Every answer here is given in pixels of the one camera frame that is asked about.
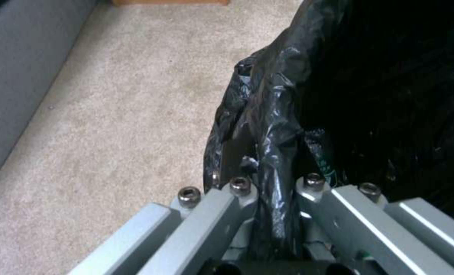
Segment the black trash bag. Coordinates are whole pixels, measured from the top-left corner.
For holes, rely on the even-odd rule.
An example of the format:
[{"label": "black trash bag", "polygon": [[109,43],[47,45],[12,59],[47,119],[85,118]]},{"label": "black trash bag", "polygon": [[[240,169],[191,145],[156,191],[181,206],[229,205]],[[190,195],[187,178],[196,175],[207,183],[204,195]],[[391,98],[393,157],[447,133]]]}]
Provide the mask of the black trash bag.
[{"label": "black trash bag", "polygon": [[293,187],[307,172],[454,217],[454,2],[304,1],[237,64],[206,145],[205,191],[228,181],[222,146],[246,140],[254,155],[243,144],[230,165],[260,192],[251,259],[302,256]]}]

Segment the black plastic bag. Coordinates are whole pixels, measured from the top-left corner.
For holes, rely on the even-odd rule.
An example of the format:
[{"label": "black plastic bag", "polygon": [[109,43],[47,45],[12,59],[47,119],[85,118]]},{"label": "black plastic bag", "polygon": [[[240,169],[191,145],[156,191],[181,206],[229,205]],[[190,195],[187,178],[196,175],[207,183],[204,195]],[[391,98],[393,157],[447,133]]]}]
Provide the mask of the black plastic bag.
[{"label": "black plastic bag", "polygon": [[236,66],[206,145],[206,191],[228,180],[212,180],[222,145],[241,140],[254,149],[238,146],[239,171],[260,191],[252,259],[301,256],[293,186],[311,171],[454,217],[454,2],[304,1]]}]

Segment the metal nut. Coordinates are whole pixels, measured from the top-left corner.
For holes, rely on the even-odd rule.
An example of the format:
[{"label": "metal nut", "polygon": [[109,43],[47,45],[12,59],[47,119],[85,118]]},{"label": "metal nut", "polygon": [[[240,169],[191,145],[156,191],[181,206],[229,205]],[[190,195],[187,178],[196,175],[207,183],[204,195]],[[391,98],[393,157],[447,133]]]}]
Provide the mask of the metal nut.
[{"label": "metal nut", "polygon": [[310,173],[304,176],[303,185],[313,191],[321,191],[324,188],[325,178],[317,173]]},{"label": "metal nut", "polygon": [[247,196],[251,192],[251,180],[243,176],[232,178],[229,182],[230,191],[237,196]]},{"label": "metal nut", "polygon": [[381,189],[377,185],[373,183],[361,183],[358,189],[373,202],[378,202],[381,195]]},{"label": "metal nut", "polygon": [[178,200],[180,205],[185,208],[194,208],[201,200],[201,193],[194,186],[181,188],[178,192]]}]

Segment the gray metal bar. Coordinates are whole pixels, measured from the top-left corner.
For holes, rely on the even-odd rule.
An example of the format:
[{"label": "gray metal bar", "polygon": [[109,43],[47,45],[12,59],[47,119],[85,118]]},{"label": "gray metal bar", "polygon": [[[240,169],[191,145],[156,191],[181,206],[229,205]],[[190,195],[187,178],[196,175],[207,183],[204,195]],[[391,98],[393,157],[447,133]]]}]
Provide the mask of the gray metal bar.
[{"label": "gray metal bar", "polygon": [[454,266],[454,219],[421,198],[394,202],[385,211]]},{"label": "gray metal bar", "polygon": [[212,189],[138,274],[196,274],[207,259],[222,257],[242,222],[239,200]]},{"label": "gray metal bar", "polygon": [[180,222],[178,211],[148,204],[71,270],[70,275],[135,274]]},{"label": "gray metal bar", "polygon": [[355,186],[317,195],[297,183],[300,208],[314,218],[343,254],[369,253],[391,274],[454,274],[454,269],[422,244]]},{"label": "gray metal bar", "polygon": [[[231,192],[229,185],[224,186],[222,192]],[[239,260],[247,252],[255,221],[254,215],[257,209],[257,188],[254,185],[251,185],[249,195],[239,196],[238,199],[242,209],[241,219],[243,223],[239,226],[236,235],[232,238],[229,248],[222,257],[222,260],[225,261]]]}]

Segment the gray couch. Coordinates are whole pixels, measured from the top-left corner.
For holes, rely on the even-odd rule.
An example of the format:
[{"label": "gray couch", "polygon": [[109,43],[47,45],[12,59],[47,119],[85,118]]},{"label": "gray couch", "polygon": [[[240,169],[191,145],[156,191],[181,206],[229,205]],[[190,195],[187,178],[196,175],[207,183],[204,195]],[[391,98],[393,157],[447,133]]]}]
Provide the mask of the gray couch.
[{"label": "gray couch", "polygon": [[0,6],[0,167],[65,61],[96,0]]}]

